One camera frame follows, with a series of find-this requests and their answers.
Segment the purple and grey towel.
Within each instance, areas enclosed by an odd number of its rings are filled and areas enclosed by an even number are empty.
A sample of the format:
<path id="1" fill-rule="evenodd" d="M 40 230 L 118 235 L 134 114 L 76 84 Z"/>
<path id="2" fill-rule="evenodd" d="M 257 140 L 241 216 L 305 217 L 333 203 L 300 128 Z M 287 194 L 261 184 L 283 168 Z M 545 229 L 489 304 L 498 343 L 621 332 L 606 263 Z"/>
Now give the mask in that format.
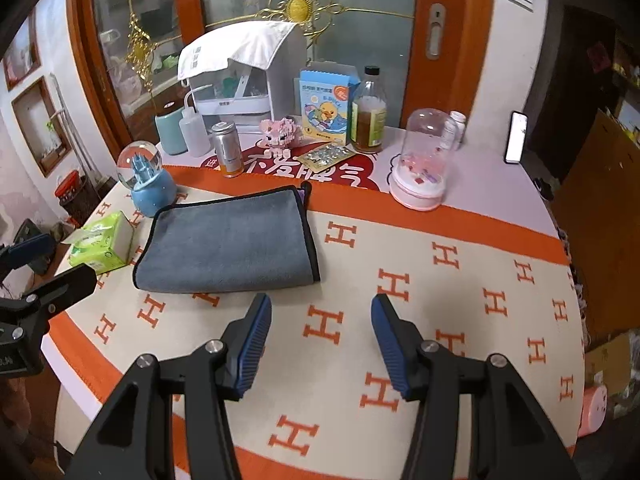
<path id="1" fill-rule="evenodd" d="M 145 292 L 265 292 L 321 280 L 307 219 L 312 186 L 167 206 L 134 265 Z"/>

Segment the green tissue pack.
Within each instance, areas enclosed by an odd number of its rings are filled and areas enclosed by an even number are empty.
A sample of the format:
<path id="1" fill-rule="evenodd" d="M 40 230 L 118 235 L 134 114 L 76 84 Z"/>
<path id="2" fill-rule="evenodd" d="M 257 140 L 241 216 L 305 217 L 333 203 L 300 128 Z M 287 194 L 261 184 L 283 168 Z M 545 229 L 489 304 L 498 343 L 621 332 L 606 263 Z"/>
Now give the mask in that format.
<path id="1" fill-rule="evenodd" d="M 70 245 L 67 262 L 70 266 L 86 264 L 104 274 L 126 266 L 134 228 L 121 211 L 108 214 L 75 230 L 63 240 Z"/>

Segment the red lidded jar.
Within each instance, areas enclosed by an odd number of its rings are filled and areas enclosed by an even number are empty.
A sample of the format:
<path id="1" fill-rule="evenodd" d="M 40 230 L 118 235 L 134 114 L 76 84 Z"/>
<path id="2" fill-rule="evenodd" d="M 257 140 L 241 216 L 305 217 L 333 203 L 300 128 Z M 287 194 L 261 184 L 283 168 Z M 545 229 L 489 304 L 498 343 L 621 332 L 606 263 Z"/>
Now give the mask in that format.
<path id="1" fill-rule="evenodd" d="M 64 178 L 58 178 L 54 196 L 60 204 L 65 204 L 74 198 L 81 188 L 83 177 L 79 170 L 74 169 L 69 174 L 66 174 Z"/>

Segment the blue castle snow globe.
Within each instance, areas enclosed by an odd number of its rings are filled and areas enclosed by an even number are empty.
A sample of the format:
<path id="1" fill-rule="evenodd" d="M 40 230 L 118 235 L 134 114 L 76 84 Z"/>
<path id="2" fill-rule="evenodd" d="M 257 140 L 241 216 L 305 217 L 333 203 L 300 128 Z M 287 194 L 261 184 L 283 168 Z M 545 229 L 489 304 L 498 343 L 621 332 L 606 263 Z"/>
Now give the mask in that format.
<path id="1" fill-rule="evenodd" d="M 153 218 L 157 211 L 172 205 L 177 198 L 177 185 L 164 168 L 160 151 L 148 141 L 134 141 L 117 159 L 117 177 L 128 188 L 137 211 Z"/>

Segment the white squeeze bottle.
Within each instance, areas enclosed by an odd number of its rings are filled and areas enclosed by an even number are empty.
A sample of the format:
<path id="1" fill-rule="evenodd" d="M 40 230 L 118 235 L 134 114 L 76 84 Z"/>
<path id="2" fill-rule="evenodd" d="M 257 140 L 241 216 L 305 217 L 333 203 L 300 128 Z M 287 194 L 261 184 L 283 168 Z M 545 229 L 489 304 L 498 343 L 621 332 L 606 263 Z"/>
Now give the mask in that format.
<path id="1" fill-rule="evenodd" d="M 200 157 L 210 150 L 212 144 L 210 144 L 204 118 L 195 107 L 192 91 L 184 96 L 179 126 L 186 150 L 191 156 Z"/>

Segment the silver and orange can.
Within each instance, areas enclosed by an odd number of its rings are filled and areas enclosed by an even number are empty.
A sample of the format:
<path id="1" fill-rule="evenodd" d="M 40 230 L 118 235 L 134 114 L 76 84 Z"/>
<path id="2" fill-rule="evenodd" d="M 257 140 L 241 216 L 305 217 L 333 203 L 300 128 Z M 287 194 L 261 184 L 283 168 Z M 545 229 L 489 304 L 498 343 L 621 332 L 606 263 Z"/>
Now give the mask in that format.
<path id="1" fill-rule="evenodd" d="M 244 162 L 238 130 L 234 122 L 217 122 L 210 129 L 218 167 L 227 178 L 242 174 Z"/>

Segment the white plastic storage box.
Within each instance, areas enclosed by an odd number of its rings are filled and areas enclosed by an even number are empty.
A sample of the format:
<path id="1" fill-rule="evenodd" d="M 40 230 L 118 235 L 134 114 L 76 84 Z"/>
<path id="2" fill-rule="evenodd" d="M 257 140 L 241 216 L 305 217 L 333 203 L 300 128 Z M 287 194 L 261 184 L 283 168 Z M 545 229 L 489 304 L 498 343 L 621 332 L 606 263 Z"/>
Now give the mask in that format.
<path id="1" fill-rule="evenodd" d="M 297 115 L 299 73 L 307 62 L 307 41 L 299 29 L 285 40 L 268 70 L 230 61 L 224 70 L 181 81 L 192 91 L 200 114 L 232 120 L 245 131 L 256 130 L 263 119 Z"/>

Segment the pink block pig figure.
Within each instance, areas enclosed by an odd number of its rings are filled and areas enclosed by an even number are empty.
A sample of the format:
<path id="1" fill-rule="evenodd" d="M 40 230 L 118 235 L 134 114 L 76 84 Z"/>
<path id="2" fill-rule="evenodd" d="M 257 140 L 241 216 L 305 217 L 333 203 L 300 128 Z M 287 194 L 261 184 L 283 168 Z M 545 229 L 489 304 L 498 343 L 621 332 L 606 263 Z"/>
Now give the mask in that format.
<path id="1" fill-rule="evenodd" d="M 302 135 L 299 124 L 290 116 L 278 120 L 264 119 L 259 124 L 259 130 L 262 134 L 259 146 L 264 150 L 264 155 L 271 159 L 290 159 L 292 147 Z"/>

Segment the pink base glass dome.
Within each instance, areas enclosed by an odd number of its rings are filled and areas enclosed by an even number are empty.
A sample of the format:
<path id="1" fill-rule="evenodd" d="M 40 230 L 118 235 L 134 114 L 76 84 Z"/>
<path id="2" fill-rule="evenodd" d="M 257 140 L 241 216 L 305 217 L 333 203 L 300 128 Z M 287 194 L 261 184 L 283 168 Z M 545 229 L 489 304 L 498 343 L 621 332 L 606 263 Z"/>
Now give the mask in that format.
<path id="1" fill-rule="evenodd" d="M 455 126 L 448 114 L 434 108 L 410 115 L 399 158 L 390 173 L 390 195 L 402 206 L 430 211 L 442 203 Z"/>

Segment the smartphone with lit screen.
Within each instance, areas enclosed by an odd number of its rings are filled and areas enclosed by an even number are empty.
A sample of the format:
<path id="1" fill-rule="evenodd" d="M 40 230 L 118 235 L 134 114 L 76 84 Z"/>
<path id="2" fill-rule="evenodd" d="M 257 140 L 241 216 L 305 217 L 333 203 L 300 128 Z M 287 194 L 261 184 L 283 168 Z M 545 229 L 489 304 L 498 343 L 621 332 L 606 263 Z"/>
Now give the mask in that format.
<path id="1" fill-rule="evenodd" d="M 527 126 L 528 118 L 525 114 L 521 112 L 511 113 L 509 133 L 506 139 L 506 150 L 504 151 L 503 157 L 506 164 L 517 165 L 521 162 Z"/>

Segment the white cloth on box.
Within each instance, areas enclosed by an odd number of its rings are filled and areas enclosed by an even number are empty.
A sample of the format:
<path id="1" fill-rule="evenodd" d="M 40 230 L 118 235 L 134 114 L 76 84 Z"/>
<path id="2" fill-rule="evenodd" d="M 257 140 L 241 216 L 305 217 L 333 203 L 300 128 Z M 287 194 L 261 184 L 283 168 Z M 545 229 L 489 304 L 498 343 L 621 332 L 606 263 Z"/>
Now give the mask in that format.
<path id="1" fill-rule="evenodd" d="M 183 48 L 177 77 L 186 81 L 204 73 L 218 72 L 238 62 L 268 70 L 280 47 L 299 27 L 291 22 L 255 20 L 234 23 L 199 36 Z"/>

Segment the foil candy packet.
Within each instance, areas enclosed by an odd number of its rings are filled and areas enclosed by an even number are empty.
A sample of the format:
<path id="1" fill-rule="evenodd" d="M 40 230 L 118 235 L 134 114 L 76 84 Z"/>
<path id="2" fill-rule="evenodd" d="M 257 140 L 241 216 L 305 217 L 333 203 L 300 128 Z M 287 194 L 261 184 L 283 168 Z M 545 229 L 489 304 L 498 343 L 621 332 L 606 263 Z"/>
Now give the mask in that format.
<path id="1" fill-rule="evenodd" d="M 346 148 L 346 146 L 327 143 L 318 146 L 318 148 L 313 148 L 303 155 L 297 156 L 296 160 L 313 174 L 318 174 L 355 155 L 356 152 L 350 148 Z"/>

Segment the blue duck picture box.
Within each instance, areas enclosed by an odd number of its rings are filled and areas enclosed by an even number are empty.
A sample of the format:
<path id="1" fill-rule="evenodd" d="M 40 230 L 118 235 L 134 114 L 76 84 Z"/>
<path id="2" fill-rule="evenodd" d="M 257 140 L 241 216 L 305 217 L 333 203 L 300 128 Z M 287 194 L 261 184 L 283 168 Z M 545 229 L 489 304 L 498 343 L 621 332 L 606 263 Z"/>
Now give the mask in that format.
<path id="1" fill-rule="evenodd" d="M 354 66 L 330 63 L 329 69 L 308 67 L 299 74 L 302 130 L 307 138 L 345 146 L 360 78 Z"/>

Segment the glass bottle with amber liquid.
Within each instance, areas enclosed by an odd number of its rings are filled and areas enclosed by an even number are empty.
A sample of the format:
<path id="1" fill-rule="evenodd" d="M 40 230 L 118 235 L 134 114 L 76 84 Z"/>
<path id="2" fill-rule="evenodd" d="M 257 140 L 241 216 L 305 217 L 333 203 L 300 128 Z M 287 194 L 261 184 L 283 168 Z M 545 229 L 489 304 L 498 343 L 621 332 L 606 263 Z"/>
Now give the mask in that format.
<path id="1" fill-rule="evenodd" d="M 367 65 L 352 99 L 352 146 L 360 153 L 382 150 L 387 99 L 378 66 Z"/>

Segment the wooden glass sliding door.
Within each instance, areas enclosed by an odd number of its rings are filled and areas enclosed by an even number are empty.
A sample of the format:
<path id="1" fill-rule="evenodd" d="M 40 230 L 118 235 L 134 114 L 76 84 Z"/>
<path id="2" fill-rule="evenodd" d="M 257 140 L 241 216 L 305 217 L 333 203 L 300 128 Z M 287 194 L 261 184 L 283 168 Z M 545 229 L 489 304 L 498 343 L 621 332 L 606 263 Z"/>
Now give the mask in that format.
<path id="1" fill-rule="evenodd" d="M 378 66 L 387 121 L 472 106 L 494 0 L 67 0 L 82 90 L 112 154 L 192 93 L 252 128 L 298 114 L 304 70 Z"/>

